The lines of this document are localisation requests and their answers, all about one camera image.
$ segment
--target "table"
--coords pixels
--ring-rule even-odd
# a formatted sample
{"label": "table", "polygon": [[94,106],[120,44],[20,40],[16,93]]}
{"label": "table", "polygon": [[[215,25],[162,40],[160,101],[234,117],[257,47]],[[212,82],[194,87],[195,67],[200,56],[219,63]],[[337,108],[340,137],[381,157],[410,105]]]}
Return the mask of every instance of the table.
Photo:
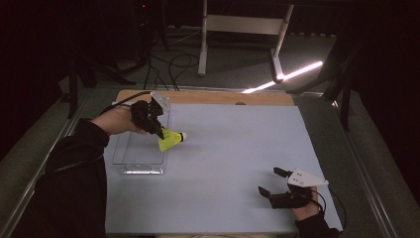
{"label": "table", "polygon": [[[117,101],[136,91],[125,90]],[[159,92],[169,96],[169,129],[188,139],[167,151],[163,175],[121,175],[112,165],[118,138],[104,157],[110,234],[281,234],[296,231],[287,209],[270,208],[261,185],[287,191],[272,172],[300,168],[323,177],[302,117],[281,93]],[[242,102],[247,105],[235,105]],[[342,229],[326,186],[326,220]]]}

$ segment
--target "yellow object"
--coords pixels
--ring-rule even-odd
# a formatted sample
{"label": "yellow object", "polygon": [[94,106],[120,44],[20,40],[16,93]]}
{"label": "yellow object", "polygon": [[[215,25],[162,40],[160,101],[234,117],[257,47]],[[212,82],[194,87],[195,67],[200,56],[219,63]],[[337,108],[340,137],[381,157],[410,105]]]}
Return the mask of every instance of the yellow object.
{"label": "yellow object", "polygon": [[164,140],[161,138],[158,139],[158,147],[162,152],[186,139],[185,133],[173,132],[165,128],[162,128],[161,130],[163,131]]}

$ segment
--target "black cable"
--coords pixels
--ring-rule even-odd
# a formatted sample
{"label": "black cable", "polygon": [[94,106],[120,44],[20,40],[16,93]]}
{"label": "black cable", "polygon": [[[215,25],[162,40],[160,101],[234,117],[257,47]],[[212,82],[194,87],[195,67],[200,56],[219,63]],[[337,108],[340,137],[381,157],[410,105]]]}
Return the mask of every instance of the black cable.
{"label": "black cable", "polygon": [[339,203],[340,203],[340,205],[341,205],[341,207],[343,209],[343,213],[344,213],[343,231],[344,231],[346,229],[346,226],[347,226],[347,211],[346,211],[346,207],[344,206],[344,204],[341,201],[341,199],[337,196],[337,194],[335,192],[333,192],[329,187],[328,187],[328,189],[330,190],[331,194],[333,194],[334,198],[336,198],[339,201]]}
{"label": "black cable", "polygon": [[[193,67],[193,66],[197,66],[198,64],[199,64],[199,59],[198,59],[198,56],[195,56],[195,55],[192,55],[192,54],[189,54],[189,53],[186,53],[186,52],[183,52],[183,54],[181,54],[181,55],[179,55],[179,56],[176,56],[176,57],[174,57],[173,59],[171,59],[170,61],[167,61],[167,60],[165,60],[165,59],[161,59],[161,58],[159,58],[159,57],[156,57],[156,56],[154,56],[154,55],[151,55],[153,58],[155,58],[155,59],[157,59],[157,60],[160,60],[160,61],[163,61],[163,62],[166,62],[166,63],[168,63],[168,73],[169,73],[169,76],[170,76],[170,80],[172,81],[172,83],[173,83],[173,88],[175,89],[175,90],[179,90],[179,88],[178,88],[178,86],[177,86],[177,84],[176,84],[176,80],[184,73],[184,72],[186,72],[186,70],[188,69],[188,68],[190,68],[190,67]],[[177,63],[174,63],[174,61],[175,60],[177,60],[177,59],[179,59],[179,58],[181,58],[181,57],[188,57],[188,59],[189,59],[189,61],[188,61],[188,64],[185,64],[185,65],[182,65],[182,64],[177,64]],[[192,60],[191,60],[191,58],[195,58],[196,59],[196,62],[195,63],[191,63],[192,62]],[[173,67],[173,66],[176,66],[176,67],[181,67],[181,68],[183,68],[183,70],[177,75],[177,76],[173,76],[172,75],[172,71],[171,71],[171,68]]]}
{"label": "black cable", "polygon": [[160,77],[159,70],[155,66],[152,65],[152,58],[149,58],[148,65],[149,65],[149,67],[148,67],[148,73],[146,75],[146,79],[145,79],[145,82],[143,84],[143,89],[146,89],[146,86],[147,86],[148,80],[149,80],[149,76],[151,75],[151,69],[152,69],[154,71],[155,75],[157,76],[157,77],[155,77],[155,88],[154,88],[154,90],[158,87],[157,78],[160,79],[161,83],[164,85],[164,87],[166,88],[166,90],[169,90],[169,88],[167,87],[166,83]]}
{"label": "black cable", "polygon": [[321,196],[322,200],[324,201],[324,210],[323,210],[323,212],[325,213],[325,211],[327,210],[327,202],[325,201],[324,196],[323,196],[323,195],[321,195],[321,193],[319,193],[319,192],[318,192],[318,191],[316,191],[316,190],[311,190],[311,191],[313,191],[313,192],[317,193],[319,196]]}
{"label": "black cable", "polygon": [[123,103],[125,103],[125,102],[127,102],[127,101],[129,101],[129,100],[131,100],[131,99],[133,99],[133,98],[136,98],[136,97],[138,97],[138,96],[142,96],[142,95],[145,95],[145,94],[150,94],[151,93],[151,91],[142,91],[142,92],[139,92],[139,93],[136,93],[136,94],[134,94],[134,95],[132,95],[132,96],[129,96],[129,97],[127,97],[126,99],[124,99],[124,100],[122,100],[122,101],[119,101],[119,102],[117,102],[117,103],[115,103],[115,104],[113,104],[113,105],[110,105],[110,106],[107,106],[102,112],[101,112],[101,115],[102,114],[104,114],[105,112],[107,112],[107,111],[109,111],[109,110],[111,110],[111,109],[113,109],[113,108],[115,108],[115,107],[117,107],[117,106],[120,106],[120,105],[122,105]]}
{"label": "black cable", "polygon": [[305,194],[302,194],[302,193],[300,193],[300,192],[298,192],[298,191],[293,191],[293,192],[292,192],[292,194],[297,194],[297,195],[299,195],[299,196],[301,196],[301,197],[305,198],[305,199],[306,199],[306,200],[308,200],[309,202],[312,202],[312,203],[316,204],[316,205],[319,207],[319,209],[321,210],[321,212],[323,212],[323,213],[324,213],[324,207],[322,207],[322,205],[321,205],[318,201],[316,201],[316,200],[312,199],[312,197],[308,197],[308,196],[306,196]]}

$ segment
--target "black sleeve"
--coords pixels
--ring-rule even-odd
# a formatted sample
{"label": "black sleeve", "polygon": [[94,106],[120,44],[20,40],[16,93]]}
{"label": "black sleeve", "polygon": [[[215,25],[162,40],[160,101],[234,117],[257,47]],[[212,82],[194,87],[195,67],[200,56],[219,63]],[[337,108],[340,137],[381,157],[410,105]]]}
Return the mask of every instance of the black sleeve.
{"label": "black sleeve", "polygon": [[108,142],[101,128],[80,119],[74,135],[52,149],[12,237],[106,237]]}
{"label": "black sleeve", "polygon": [[337,238],[340,236],[339,230],[328,227],[322,212],[304,220],[295,221],[295,224],[299,229],[300,238]]}

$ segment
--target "dark background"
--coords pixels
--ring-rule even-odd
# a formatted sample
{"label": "dark background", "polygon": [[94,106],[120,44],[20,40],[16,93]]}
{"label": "dark background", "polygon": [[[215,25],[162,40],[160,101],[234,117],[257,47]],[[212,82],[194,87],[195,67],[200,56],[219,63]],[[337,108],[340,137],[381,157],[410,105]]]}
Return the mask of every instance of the dark background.
{"label": "dark background", "polygon": [[[215,1],[209,12],[227,11],[223,9],[226,1]],[[118,21],[104,20],[101,6],[111,3],[115,1],[0,3],[1,131],[4,138],[1,158],[60,99],[62,92],[57,83],[68,75],[68,56],[83,53],[101,64],[115,66],[117,57],[130,51],[115,47],[116,43],[127,39],[107,35],[109,29],[134,31],[129,25],[118,27],[115,25]],[[167,0],[163,3],[168,25],[201,25],[201,1]],[[420,146],[417,141],[420,126],[417,116],[420,100],[417,91],[420,85],[420,17],[416,14],[417,5],[416,1],[408,0],[377,1],[373,2],[373,7],[353,13],[341,7],[297,6],[288,33],[304,33],[307,37],[310,34],[338,36],[337,47],[331,52],[334,55],[330,59],[344,58],[349,47],[363,35],[363,43],[349,67],[352,89],[361,95],[369,115],[419,201]],[[123,12],[120,11],[119,16],[127,17],[124,9],[120,10]],[[285,7],[275,5],[271,10],[260,10],[259,5],[253,8],[235,5],[230,14],[278,17]],[[149,19],[156,21],[153,14]],[[351,28],[343,29],[349,21]],[[83,83],[95,86],[91,69],[82,59],[77,60],[76,67],[85,72]]]}

